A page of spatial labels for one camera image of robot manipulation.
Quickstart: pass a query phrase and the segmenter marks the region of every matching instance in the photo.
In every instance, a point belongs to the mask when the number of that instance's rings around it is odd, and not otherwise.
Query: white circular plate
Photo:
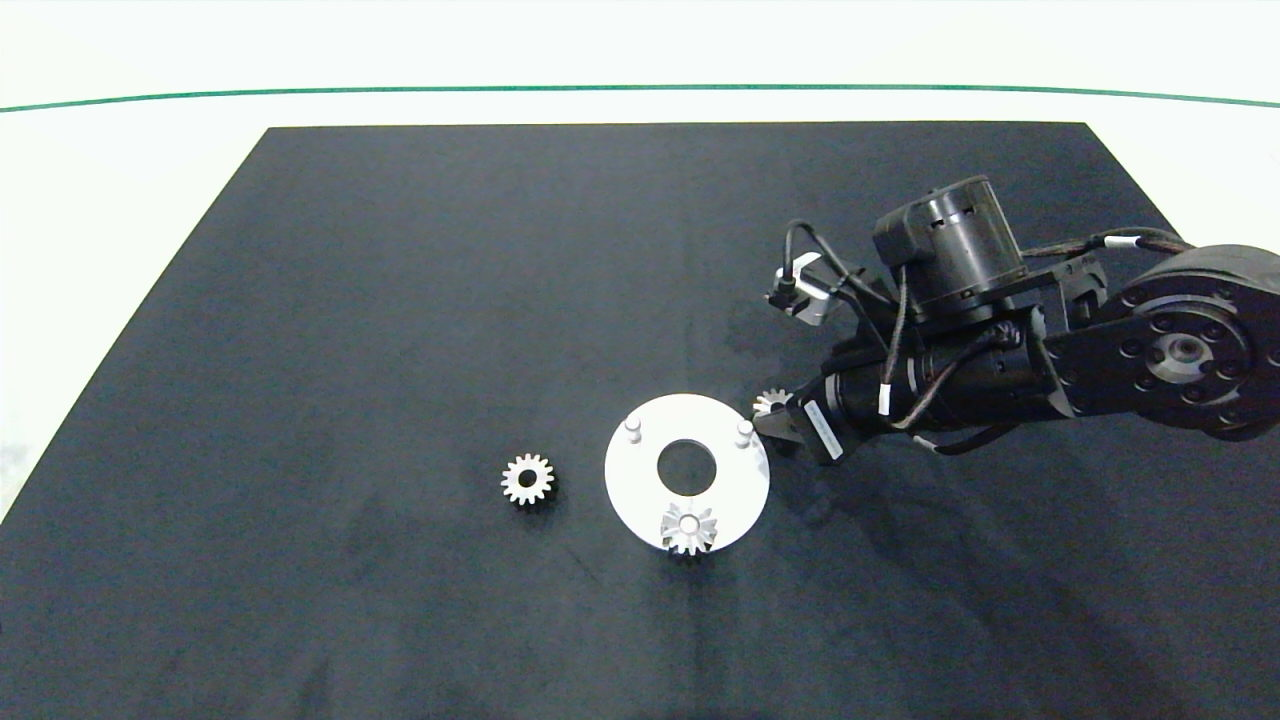
[[[639,430],[632,429],[636,421]],[[658,456],[680,441],[700,445],[716,460],[716,478],[695,496],[671,492],[658,477]],[[692,514],[710,509],[716,551],[733,544],[764,510],[769,457],[750,421],[728,405],[701,395],[664,395],[636,407],[613,430],[604,486],[626,527],[659,550],[666,550],[662,516],[668,507]]]

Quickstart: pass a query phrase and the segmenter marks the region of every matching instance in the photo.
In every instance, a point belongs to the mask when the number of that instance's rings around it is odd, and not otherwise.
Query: center hole
[[[1178,360],[1179,363],[1194,363],[1204,355],[1204,351],[1194,340],[1184,338],[1175,342],[1169,354],[1172,355],[1174,360]]]
[[[680,439],[664,447],[658,456],[658,477],[676,495],[700,495],[716,479],[716,459],[701,445]]]

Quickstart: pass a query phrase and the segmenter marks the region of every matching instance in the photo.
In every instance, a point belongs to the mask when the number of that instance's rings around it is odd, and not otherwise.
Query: gear teeth
[[[518,507],[535,505],[547,500],[552,489],[552,483],[556,482],[556,477],[552,474],[553,470],[554,468],[541,455],[532,452],[517,455],[516,461],[507,462],[507,470],[502,473],[503,480],[499,483],[503,488],[502,493]],[[525,473],[534,474],[532,483],[525,484],[520,482],[521,475]]]

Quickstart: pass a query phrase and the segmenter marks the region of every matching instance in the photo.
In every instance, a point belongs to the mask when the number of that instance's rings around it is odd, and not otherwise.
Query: bevel gear
[[[695,514],[671,505],[662,514],[662,546],[675,555],[710,552],[716,542],[716,519],[708,507]]]
[[[791,393],[785,389],[767,389],[755,396],[755,405],[751,409],[755,410],[756,415],[764,415],[773,413],[780,405],[786,405],[788,400],[791,400]]]
[[[553,469],[539,455],[526,452],[517,456],[515,462],[507,462],[507,469],[502,473],[502,493],[520,506],[545,500],[552,491],[552,483],[556,482],[556,475],[552,475]]]

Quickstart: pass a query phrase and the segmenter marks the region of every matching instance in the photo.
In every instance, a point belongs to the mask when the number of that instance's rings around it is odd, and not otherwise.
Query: sticker
[[[818,409],[818,404],[810,400],[804,404],[804,413],[809,415],[809,421],[813,423],[813,429],[818,432],[818,437],[822,438],[822,445],[827,446],[827,452],[831,455],[832,460],[836,460],[845,454],[845,448],[836,439],[836,433],[832,432],[831,425],[827,424],[826,415]]]

